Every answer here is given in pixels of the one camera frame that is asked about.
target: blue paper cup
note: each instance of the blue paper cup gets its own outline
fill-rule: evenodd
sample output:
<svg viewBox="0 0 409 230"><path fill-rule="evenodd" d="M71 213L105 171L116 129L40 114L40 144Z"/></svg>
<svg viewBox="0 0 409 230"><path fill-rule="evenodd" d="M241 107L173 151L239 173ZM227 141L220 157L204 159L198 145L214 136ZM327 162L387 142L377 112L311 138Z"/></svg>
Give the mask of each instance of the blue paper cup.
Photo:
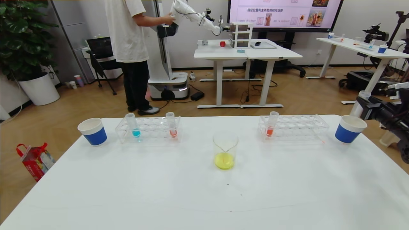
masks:
<svg viewBox="0 0 409 230"><path fill-rule="evenodd" d="M335 137L343 143L350 144L367 126L366 122L359 117L342 116Z"/></svg>
<svg viewBox="0 0 409 230"><path fill-rule="evenodd" d="M81 122L77 128L91 145L100 145L107 139L100 118L90 118L85 120Z"/></svg>
<svg viewBox="0 0 409 230"><path fill-rule="evenodd" d="M380 46L379 46L378 53L384 54L387 49L388 49L388 46L387 46L387 45L380 45Z"/></svg>

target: display screen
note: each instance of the display screen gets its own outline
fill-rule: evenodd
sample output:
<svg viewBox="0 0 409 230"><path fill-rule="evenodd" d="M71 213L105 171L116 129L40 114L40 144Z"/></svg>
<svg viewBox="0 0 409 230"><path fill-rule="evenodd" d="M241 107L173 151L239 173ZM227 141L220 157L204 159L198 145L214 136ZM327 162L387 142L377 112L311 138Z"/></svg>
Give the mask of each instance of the display screen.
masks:
<svg viewBox="0 0 409 230"><path fill-rule="evenodd" d="M342 0L230 0L229 22L253 28L331 29Z"/></svg>

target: shopping bag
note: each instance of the shopping bag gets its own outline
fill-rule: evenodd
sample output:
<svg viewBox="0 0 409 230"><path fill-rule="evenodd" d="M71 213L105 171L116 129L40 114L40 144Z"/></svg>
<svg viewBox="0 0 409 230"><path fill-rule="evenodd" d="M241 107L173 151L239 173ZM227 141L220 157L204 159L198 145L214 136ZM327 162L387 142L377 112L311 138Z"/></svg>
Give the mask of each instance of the shopping bag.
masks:
<svg viewBox="0 0 409 230"><path fill-rule="evenodd" d="M20 146L26 148L24 153L19 149ZM19 144L16 148L17 154L21 157L21 162L37 182L55 163L54 158L45 149L46 147L47 143L40 147L26 147L24 144Z"/></svg>

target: black chair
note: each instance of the black chair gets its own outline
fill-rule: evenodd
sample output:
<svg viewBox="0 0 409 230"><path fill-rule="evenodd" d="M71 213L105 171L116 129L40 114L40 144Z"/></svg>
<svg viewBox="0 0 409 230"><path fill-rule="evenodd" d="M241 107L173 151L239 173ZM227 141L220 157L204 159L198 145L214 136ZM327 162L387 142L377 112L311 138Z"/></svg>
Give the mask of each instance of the black chair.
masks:
<svg viewBox="0 0 409 230"><path fill-rule="evenodd" d="M87 39L87 43L90 47L90 50L86 52L90 54L91 65L95 70L95 74L97 75L98 87L102 87L99 76L98 76L100 75L101 78L105 77L106 81L108 82L109 87L111 87L112 89L112 94L116 95L117 92L115 92L109 79L106 77L104 70L120 69L121 66L116 61L116 59L110 60L110 61L102 61L102 62L97 61L97 59L109 58L109 57L114 56L112 52L111 38L106 37L106 38Z"/></svg>

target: white plant pot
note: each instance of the white plant pot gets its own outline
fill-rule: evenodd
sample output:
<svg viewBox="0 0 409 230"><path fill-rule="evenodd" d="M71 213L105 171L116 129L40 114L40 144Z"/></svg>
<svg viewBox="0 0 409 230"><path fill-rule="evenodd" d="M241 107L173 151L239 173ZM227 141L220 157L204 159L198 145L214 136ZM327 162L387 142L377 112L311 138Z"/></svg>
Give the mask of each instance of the white plant pot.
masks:
<svg viewBox="0 0 409 230"><path fill-rule="evenodd" d="M36 106L50 104L60 98L49 74L29 81L18 82Z"/></svg>

